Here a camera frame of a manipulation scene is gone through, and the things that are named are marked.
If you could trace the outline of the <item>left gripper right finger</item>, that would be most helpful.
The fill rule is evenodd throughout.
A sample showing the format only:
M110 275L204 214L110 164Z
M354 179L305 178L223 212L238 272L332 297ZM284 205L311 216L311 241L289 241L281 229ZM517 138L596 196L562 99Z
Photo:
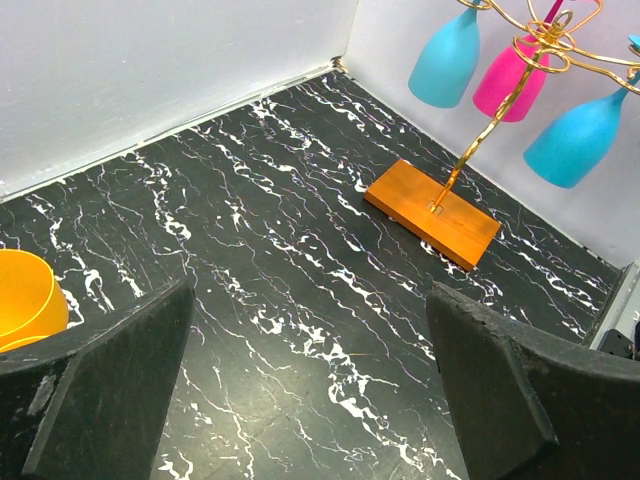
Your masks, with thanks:
M636 479L639 364L436 282L426 317L472 479Z

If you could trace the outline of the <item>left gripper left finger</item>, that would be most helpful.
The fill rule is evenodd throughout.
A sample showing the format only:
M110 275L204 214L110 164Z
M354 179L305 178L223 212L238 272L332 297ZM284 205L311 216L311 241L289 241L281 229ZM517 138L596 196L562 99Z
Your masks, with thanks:
M194 304L179 279L2 354L2 478L149 478Z

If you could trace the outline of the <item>yellow wine glass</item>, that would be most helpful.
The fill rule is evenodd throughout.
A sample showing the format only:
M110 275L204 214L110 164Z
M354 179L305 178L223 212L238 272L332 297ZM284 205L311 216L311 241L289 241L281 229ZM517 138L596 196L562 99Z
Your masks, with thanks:
M1 250L1 352L67 328L69 310L49 264L24 250Z

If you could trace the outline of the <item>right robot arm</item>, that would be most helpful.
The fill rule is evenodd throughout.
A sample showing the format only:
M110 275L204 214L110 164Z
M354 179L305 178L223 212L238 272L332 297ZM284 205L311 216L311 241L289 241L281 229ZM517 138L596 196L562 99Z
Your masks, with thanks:
M616 329L608 330L602 340L599 350L617 357L639 360L639 330L635 329L631 338L626 337Z

